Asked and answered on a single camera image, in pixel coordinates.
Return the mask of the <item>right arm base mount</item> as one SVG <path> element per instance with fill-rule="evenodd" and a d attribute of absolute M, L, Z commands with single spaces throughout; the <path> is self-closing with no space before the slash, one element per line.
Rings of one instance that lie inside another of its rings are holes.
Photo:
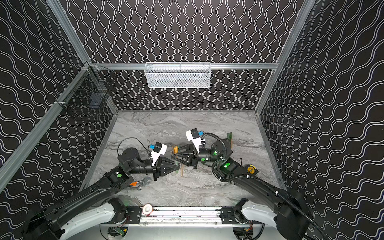
<path fill-rule="evenodd" d="M 222 207 L 219 217 L 223 225 L 248 225 L 249 221 L 233 207 Z"/>

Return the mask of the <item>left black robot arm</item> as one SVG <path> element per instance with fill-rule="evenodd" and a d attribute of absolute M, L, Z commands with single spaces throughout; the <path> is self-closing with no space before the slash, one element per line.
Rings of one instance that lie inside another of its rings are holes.
<path fill-rule="evenodd" d="M 153 174 L 153 179 L 179 170 L 174 161 L 160 156 L 142 160 L 136 148 L 118 155 L 119 164 L 83 191 L 38 211 L 29 211 L 22 226 L 25 240 L 67 240 L 96 225 L 124 224 L 126 206 L 113 196 L 135 185 L 133 174 Z"/>

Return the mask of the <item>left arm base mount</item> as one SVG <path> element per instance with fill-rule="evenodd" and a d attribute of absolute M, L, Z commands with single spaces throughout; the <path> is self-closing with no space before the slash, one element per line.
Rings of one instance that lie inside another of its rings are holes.
<path fill-rule="evenodd" d="M 141 207 L 126 207 L 122 225 L 139 224 L 142 218 Z"/>

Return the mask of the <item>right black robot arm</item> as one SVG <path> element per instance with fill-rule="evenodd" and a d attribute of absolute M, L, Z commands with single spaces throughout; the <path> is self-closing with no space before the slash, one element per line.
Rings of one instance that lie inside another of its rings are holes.
<path fill-rule="evenodd" d="M 232 153 L 231 143 L 224 139 L 217 140 L 208 148 L 199 144 L 174 147 L 172 159 L 193 168 L 197 168 L 198 163 L 212 163 L 212 173 L 219 181 L 234 183 L 268 207 L 266 210 L 252 207 L 249 200 L 242 199 L 237 204 L 241 222 L 257 221 L 273 226 L 287 240 L 309 240 L 306 232 L 309 226 L 313 226 L 325 240 L 329 239 L 323 228 L 315 222 L 300 193 L 267 183 L 257 177 L 258 170 L 253 165 L 244 166 L 236 162 L 231 158 Z"/>

